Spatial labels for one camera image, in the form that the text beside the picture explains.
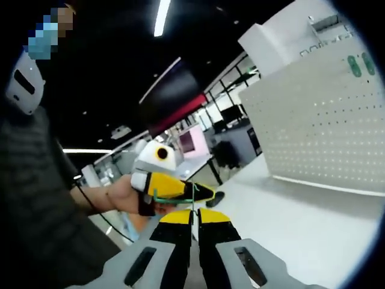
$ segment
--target white pegboard panel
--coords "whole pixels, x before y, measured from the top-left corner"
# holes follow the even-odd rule
[[[363,52],[357,39],[346,39],[241,92],[273,176],[385,196],[384,86]]]

